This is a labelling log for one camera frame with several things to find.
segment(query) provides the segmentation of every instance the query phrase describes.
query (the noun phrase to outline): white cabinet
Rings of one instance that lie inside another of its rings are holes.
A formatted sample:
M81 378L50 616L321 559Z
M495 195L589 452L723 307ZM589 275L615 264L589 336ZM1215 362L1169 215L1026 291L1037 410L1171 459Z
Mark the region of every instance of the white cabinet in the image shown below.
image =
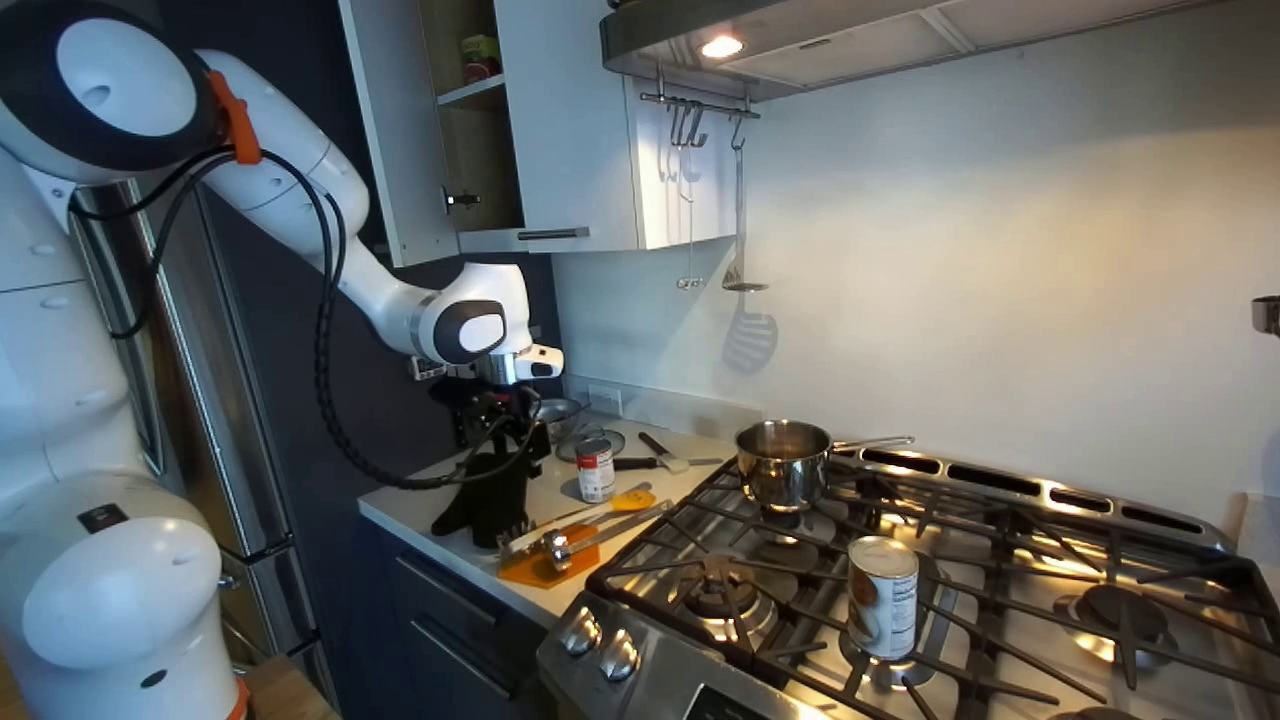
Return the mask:
M736 235L732 118L640 100L608 71L603 0L341 12L398 264Z

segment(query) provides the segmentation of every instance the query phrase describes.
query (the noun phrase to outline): cooking pot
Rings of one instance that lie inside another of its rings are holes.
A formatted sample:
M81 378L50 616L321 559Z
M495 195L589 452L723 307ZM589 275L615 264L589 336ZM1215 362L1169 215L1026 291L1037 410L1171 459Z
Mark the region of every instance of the cooking pot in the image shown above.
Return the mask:
M761 420L736 432L746 493L767 512L802 512L833 436L802 420Z

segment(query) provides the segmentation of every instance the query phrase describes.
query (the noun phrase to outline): gas stove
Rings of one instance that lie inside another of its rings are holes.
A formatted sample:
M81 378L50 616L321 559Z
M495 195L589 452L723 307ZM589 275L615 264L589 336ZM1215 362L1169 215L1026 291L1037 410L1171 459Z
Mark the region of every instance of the gas stove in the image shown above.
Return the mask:
M870 536L914 555L909 658L870 644ZM723 464L589 576L536 662L602 720L1280 717L1280 608L1215 527L875 445L785 516Z

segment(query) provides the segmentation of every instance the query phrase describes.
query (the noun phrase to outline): lower cabinet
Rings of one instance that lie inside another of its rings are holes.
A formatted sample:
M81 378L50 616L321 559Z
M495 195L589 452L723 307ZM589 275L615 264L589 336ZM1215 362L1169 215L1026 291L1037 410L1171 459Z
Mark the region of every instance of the lower cabinet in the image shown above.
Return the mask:
M550 637L475 584L452 576L436 559L384 536L382 572L388 604L365 653L401 662L382 675L382 717L475 717L475 720L546 720L555 717L554 694L536 675L536 644Z

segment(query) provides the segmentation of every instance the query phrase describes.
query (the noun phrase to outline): white wall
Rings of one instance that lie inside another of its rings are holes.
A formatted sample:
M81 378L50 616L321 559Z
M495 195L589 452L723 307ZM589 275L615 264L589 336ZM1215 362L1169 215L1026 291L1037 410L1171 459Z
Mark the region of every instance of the white wall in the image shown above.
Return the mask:
M1220 521L1280 493L1280 10L763 106L727 243L555 262L577 378L914 432ZM763 368L761 320L775 324Z

